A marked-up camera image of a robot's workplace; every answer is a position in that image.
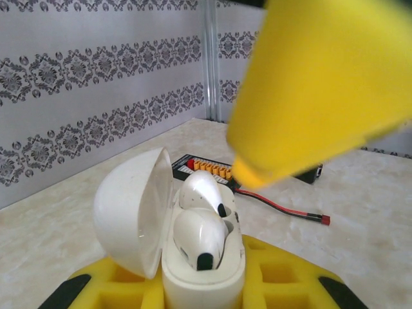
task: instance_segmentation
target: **marble countertop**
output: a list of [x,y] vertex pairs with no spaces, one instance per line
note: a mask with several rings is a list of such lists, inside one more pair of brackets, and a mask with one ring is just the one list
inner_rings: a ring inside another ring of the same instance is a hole
[[[230,163],[225,124],[190,120],[0,211],[0,309],[37,308],[67,277],[104,256],[92,205],[110,170],[156,147]],[[287,178],[260,192],[331,216],[329,227],[237,196],[242,232],[331,270],[370,308],[411,308],[412,160],[352,151],[315,185]]]

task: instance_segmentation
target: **damask pattern wall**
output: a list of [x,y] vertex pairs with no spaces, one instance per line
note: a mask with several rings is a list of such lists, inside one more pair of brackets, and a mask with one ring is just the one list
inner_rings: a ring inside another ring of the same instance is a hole
[[0,0],[0,208],[205,117],[198,0]]
[[265,11],[217,0],[219,101],[223,121],[229,119]]

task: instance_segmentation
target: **yellow foam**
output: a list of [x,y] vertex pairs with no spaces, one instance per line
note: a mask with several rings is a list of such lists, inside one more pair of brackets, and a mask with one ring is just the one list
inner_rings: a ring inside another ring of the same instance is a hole
[[[342,282],[335,274],[268,243],[243,236],[245,285],[234,309],[339,309],[319,283],[321,276]],[[145,280],[106,257],[75,272],[91,280],[69,309],[164,309],[162,270]]]

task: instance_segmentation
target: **earbud charging case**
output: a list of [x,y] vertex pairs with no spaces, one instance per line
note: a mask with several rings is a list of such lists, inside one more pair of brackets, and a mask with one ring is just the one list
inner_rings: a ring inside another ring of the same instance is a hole
[[184,211],[166,148],[142,153],[114,168],[95,196],[97,238],[128,271],[154,278],[160,260],[167,308],[226,309],[239,306],[245,280],[245,249],[232,191],[218,185],[228,216],[225,249],[216,270],[196,271],[176,248],[173,223]]

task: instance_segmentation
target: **wireless earbud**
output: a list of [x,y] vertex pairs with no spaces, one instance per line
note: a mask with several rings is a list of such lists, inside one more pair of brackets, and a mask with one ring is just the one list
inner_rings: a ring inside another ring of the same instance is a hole
[[207,171],[196,171],[187,177],[180,189],[179,204],[183,209],[204,208],[221,217],[227,215],[218,183]]
[[174,243],[195,270],[218,267],[228,233],[223,219],[214,211],[203,208],[182,211],[173,227]]

